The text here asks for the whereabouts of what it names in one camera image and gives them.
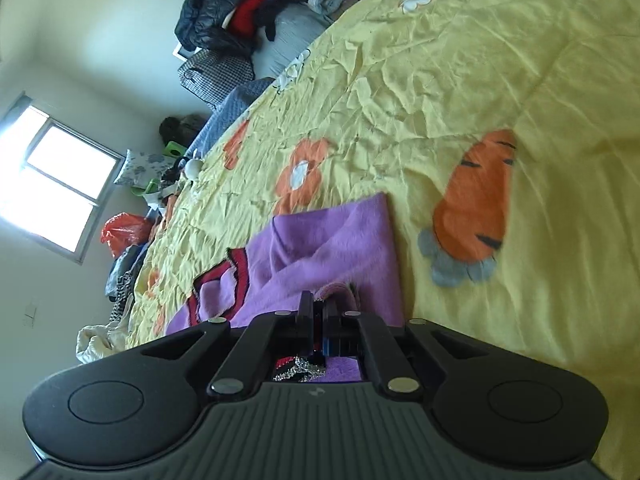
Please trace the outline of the floral white pillow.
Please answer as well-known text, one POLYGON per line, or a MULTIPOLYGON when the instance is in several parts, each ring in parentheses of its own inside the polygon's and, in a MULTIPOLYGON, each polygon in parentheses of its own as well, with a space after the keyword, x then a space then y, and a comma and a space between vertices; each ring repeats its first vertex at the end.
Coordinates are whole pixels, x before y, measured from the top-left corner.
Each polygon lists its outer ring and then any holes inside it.
POLYGON ((160 179, 175 159, 164 154, 135 152, 128 150, 122 169, 114 180, 114 185, 145 190, 154 179, 160 179))

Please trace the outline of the yellow carrot print bedspread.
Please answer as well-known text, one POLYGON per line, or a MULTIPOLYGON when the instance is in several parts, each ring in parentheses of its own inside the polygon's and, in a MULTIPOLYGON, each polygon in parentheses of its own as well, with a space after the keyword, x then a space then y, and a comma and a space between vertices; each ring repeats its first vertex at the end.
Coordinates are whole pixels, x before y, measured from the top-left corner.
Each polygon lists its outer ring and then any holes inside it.
POLYGON ((639 0, 362 0, 205 154, 136 285, 128 346, 274 214, 384 193, 404 315, 591 380, 596 461, 639 474, 639 0), (454 168, 508 129, 492 277, 434 283, 419 234, 454 168))

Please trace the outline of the orange plastic bag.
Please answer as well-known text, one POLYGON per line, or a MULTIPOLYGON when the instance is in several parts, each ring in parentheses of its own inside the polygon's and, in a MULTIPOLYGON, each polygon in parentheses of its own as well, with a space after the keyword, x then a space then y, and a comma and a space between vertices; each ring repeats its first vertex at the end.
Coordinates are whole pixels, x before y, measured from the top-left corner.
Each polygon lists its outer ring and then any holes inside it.
POLYGON ((121 212, 105 222, 100 242, 108 247, 112 257, 117 259, 131 245, 143 244, 150 236, 152 223, 145 217, 121 212))

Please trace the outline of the blue striped blanket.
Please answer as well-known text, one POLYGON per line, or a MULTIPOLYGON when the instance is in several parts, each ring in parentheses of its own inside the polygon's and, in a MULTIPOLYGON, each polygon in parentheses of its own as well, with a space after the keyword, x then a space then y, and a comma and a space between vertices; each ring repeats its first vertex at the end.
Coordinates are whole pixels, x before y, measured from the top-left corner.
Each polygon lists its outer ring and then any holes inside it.
POLYGON ((204 158, 226 130, 261 96, 272 84, 266 77, 240 84, 233 89, 207 119, 204 127, 186 149, 187 158, 204 158))

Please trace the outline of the purple sweater red collar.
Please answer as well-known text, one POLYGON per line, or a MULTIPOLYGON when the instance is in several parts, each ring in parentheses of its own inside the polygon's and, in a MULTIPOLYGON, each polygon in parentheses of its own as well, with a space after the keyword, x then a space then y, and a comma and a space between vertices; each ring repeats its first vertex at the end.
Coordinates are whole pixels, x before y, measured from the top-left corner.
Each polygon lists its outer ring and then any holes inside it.
POLYGON ((322 382, 322 304, 378 315, 395 335, 404 324, 395 244, 386 197, 280 214, 243 247, 195 279, 186 303, 168 323, 174 334, 203 322, 221 322, 228 356, 253 318, 296 311, 302 292, 314 296, 311 356, 285 356, 274 364, 274 382, 322 382))

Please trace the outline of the window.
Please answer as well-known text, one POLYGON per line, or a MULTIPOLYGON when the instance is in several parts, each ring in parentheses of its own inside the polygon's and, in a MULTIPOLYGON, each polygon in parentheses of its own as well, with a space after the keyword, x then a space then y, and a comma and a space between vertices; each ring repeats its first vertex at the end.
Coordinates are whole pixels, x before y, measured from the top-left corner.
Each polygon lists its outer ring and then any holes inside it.
POLYGON ((21 94, 1 117, 1 220, 81 263, 123 161, 21 94))

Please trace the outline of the checkered houndstooth bag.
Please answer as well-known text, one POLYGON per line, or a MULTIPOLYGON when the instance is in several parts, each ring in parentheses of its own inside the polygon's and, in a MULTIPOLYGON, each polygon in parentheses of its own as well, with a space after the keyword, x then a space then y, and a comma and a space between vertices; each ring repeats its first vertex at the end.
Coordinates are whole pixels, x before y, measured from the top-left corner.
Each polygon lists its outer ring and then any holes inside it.
POLYGON ((216 110, 241 84, 255 78, 249 58, 215 50, 199 50, 178 68, 183 89, 216 110))

